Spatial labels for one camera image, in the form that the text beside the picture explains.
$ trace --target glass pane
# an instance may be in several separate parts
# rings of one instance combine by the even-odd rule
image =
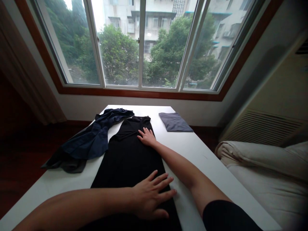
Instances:
[[[146,2],[143,87],[175,88],[196,4],[197,0]]]
[[[135,1],[91,2],[106,84],[138,86],[139,17]]]
[[[252,0],[219,1],[209,5],[184,88],[212,89]]]
[[[45,6],[71,74],[67,81],[99,84],[83,1],[45,0]]]

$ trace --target sofa cushion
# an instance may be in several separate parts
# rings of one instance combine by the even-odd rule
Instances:
[[[224,150],[242,165],[257,165],[296,177],[308,183],[308,142],[280,148],[264,144],[237,141],[220,142],[215,150]]]
[[[296,230],[294,225],[304,217],[302,210],[308,205],[306,183],[265,168],[238,164],[227,168],[283,230]]]

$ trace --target black dress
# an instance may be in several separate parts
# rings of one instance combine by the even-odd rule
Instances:
[[[150,117],[133,116],[123,121],[119,132],[108,143],[91,188],[133,187],[153,171],[156,176],[165,173],[160,155],[137,138],[138,130],[151,129]],[[170,190],[167,186],[161,192]],[[84,230],[182,230],[173,199],[158,208],[169,213],[169,219],[141,220],[132,214],[115,214],[101,218],[83,227]]]

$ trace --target hand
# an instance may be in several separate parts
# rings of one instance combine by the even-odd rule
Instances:
[[[149,131],[147,128],[143,128],[144,133],[140,130],[138,131],[142,135],[142,137],[141,136],[137,136],[137,137],[143,144],[152,147],[156,143],[155,136],[153,135],[153,132],[151,129]]]
[[[173,181],[173,177],[167,178],[168,174],[164,173],[154,179],[157,172],[155,170],[148,178],[132,188],[135,200],[132,213],[141,219],[169,218],[166,210],[156,208],[159,204],[171,199],[176,194],[175,189],[159,193],[159,191]]]

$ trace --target white table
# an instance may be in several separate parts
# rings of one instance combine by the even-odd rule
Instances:
[[[157,141],[180,153],[197,166],[234,203],[239,205],[261,229],[264,231],[281,229],[277,222],[263,209],[195,133],[166,131],[158,113],[175,112],[172,107],[108,105],[105,109],[121,107],[127,110],[133,110],[136,116],[151,117],[151,124]],[[121,123],[109,129],[108,140],[118,132],[120,126]],[[68,174],[62,169],[46,171],[0,220],[0,230],[12,230],[39,204],[52,196],[75,189],[90,188],[103,157],[89,160],[84,171],[78,174]],[[192,195],[165,162],[164,167],[166,172],[174,177],[174,181],[170,184],[170,187],[175,188],[178,192],[174,201],[182,229],[205,230]]]

